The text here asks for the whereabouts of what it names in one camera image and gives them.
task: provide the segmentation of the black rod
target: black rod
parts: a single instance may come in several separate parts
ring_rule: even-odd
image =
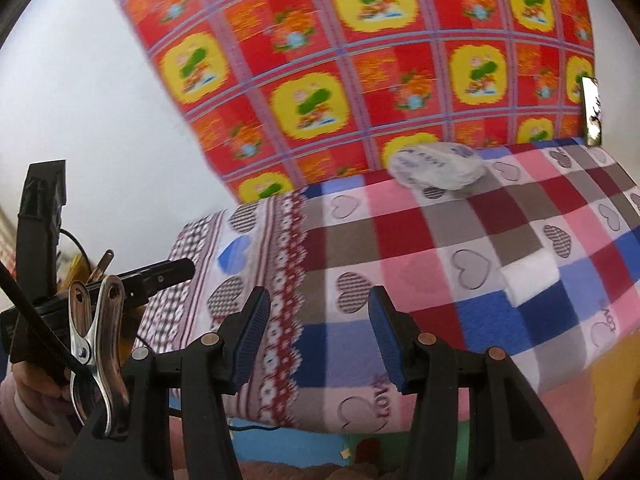
[[[57,336],[42,320],[35,307],[31,304],[31,301],[29,301],[24,295],[20,285],[16,283],[14,277],[2,262],[0,262],[0,288],[4,290],[4,293],[18,309],[18,312],[22,314],[30,328],[49,348],[49,350],[51,350],[71,371],[76,374],[83,374],[85,372],[84,366],[80,364],[80,361],[73,356],[62,341],[57,338]]]

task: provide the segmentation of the black cable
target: black cable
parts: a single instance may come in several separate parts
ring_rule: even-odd
[[[66,348],[66,346],[56,337],[52,330],[47,326],[40,317],[31,301],[27,299],[20,285],[14,280],[14,277],[7,270],[2,262],[0,262],[0,288],[4,290],[9,300],[22,314],[24,319],[29,323],[30,328],[36,333],[41,341],[61,360],[67,368],[76,374],[84,374],[85,368]]]
[[[93,269],[91,267],[91,262],[89,261],[89,257],[84,252],[84,247],[82,247],[82,244],[78,241],[78,239],[66,229],[60,229],[60,234],[65,235],[76,245],[76,247],[80,251],[80,254],[82,254],[82,257],[84,258],[84,262],[86,263],[87,269],[89,269],[89,272],[92,272]]]
[[[182,418],[182,410],[177,408],[169,408],[169,416],[176,418]],[[258,426],[257,424],[250,424],[248,426],[229,426],[231,431],[249,431],[249,430],[262,430],[262,431],[275,431],[280,428],[277,426]]]
[[[249,431],[249,430],[263,430],[263,431],[275,431],[280,428],[277,426],[254,426],[252,424],[248,426],[229,426],[231,431]]]
[[[151,349],[152,349],[151,345],[150,345],[149,343],[147,343],[144,339],[142,339],[142,338],[141,338],[139,335],[137,335],[137,334],[136,334],[136,339],[139,339],[139,340],[140,340],[140,342],[141,342],[144,346],[146,346],[147,348],[151,348]]]

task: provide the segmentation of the black clamp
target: black clamp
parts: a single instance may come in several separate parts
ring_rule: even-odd
[[[417,394],[401,480],[451,480],[458,389],[469,388],[466,480],[582,480],[553,419],[504,350],[455,350],[397,312],[383,286],[369,295],[369,319],[386,372],[403,395]]]
[[[100,404],[89,416],[60,480],[172,480],[168,389],[180,388],[184,447],[191,480],[241,480],[222,394],[249,380],[271,311],[269,293],[255,287],[241,312],[216,333],[187,348],[154,354],[132,352],[122,368],[129,392],[129,425],[122,436],[105,436]]]

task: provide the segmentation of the white tissue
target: white tissue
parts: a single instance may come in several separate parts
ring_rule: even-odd
[[[511,306],[520,306],[560,280],[556,259],[547,249],[539,249],[512,264],[504,266],[504,288]]]
[[[486,172],[474,150],[453,142],[406,146],[391,156],[387,169],[400,184],[415,189],[462,189]]]

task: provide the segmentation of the white wall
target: white wall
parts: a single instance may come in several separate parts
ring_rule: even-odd
[[[640,44],[611,0],[588,0],[604,148],[640,182]]]
[[[589,0],[608,149],[640,179],[640,46]],[[0,50],[0,205],[31,162],[66,158],[63,224],[111,270],[164,259],[183,224],[232,206],[114,0],[33,0]]]

